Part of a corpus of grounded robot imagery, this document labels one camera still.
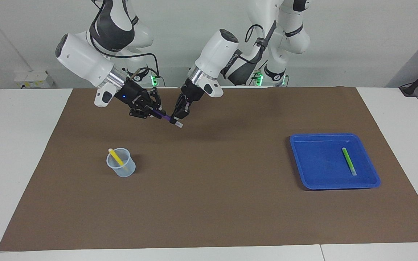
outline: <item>brown table surface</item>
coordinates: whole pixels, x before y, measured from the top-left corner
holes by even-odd
[[[182,129],[94,92],[72,92],[0,251],[418,241],[418,196],[353,88],[226,89]],[[179,90],[160,93],[173,109]],[[327,132],[360,137],[380,187],[302,185],[289,137]],[[110,147],[136,173],[116,176]]]

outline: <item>translucent cup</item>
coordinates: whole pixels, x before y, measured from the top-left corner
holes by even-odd
[[[114,151],[123,161],[123,166],[119,165],[110,153],[106,158],[107,165],[113,169],[119,177],[129,177],[136,169],[135,162],[131,159],[130,152],[124,148],[118,148]]]

